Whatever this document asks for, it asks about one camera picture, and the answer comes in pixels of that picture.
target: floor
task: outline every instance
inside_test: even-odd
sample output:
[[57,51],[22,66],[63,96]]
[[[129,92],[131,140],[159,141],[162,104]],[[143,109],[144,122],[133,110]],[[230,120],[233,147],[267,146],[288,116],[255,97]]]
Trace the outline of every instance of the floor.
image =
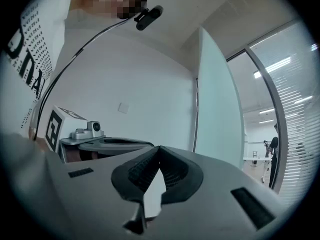
[[[271,171],[271,162],[269,164],[265,164],[268,162],[264,161],[257,161],[256,164],[254,164],[252,161],[244,161],[243,165],[243,171],[259,181],[261,184],[265,185],[266,187],[269,187],[269,181],[270,181],[270,171]],[[267,166],[264,176],[264,183],[262,183],[262,176],[264,174],[264,166]]]

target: light switch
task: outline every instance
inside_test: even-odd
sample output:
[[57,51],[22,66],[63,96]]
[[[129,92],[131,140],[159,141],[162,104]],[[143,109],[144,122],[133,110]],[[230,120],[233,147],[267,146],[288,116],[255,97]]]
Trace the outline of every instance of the light switch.
[[120,103],[118,111],[127,114],[129,111],[129,105],[126,103]]

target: black cable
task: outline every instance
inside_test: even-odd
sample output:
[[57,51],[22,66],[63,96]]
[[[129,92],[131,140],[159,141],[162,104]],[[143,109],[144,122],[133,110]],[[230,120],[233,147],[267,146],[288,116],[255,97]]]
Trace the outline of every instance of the black cable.
[[50,86],[47,88],[47,91],[45,92],[45,94],[43,95],[42,98],[42,102],[40,104],[40,108],[39,108],[39,114],[38,114],[38,118],[37,118],[37,123],[36,123],[36,130],[35,130],[35,134],[33,137],[33,140],[35,141],[37,139],[37,135],[38,135],[38,128],[39,128],[39,124],[40,124],[40,118],[42,115],[42,112],[44,110],[46,101],[51,93],[51,91],[53,90],[53,88],[55,87],[56,83],[58,82],[59,78],[61,77],[61,75],[64,73],[64,71],[71,65],[71,63],[85,50],[85,48],[92,43],[93,41],[95,41],[97,38],[99,38],[100,36],[102,36],[104,33],[118,27],[121,26],[123,24],[125,24],[127,21],[129,21],[132,17],[127,18],[121,22],[118,22],[112,26],[109,26],[107,28],[105,28],[104,30],[102,30],[101,32],[99,32],[98,34],[96,34],[93,38],[91,38],[87,43],[85,43],[84,46],[82,46],[77,52],[76,54],[72,57],[72,59],[70,60],[70,62],[63,68],[63,70],[56,76],[56,78],[52,81],[52,83],[50,84]]

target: silver camera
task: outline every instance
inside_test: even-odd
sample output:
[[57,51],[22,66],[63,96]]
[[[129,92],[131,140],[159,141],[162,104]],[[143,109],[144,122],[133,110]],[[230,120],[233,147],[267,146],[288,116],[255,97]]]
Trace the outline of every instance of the silver camera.
[[100,123],[97,121],[90,121],[87,123],[86,129],[76,129],[71,133],[71,138],[74,140],[92,139],[102,137],[105,132],[101,130]]

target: white blinds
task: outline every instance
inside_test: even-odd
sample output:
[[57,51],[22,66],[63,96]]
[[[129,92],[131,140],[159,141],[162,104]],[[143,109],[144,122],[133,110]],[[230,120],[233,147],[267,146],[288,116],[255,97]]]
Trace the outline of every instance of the white blinds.
[[301,22],[251,47],[269,72],[285,113],[288,155],[279,196],[287,206],[303,198],[320,160],[317,47]]

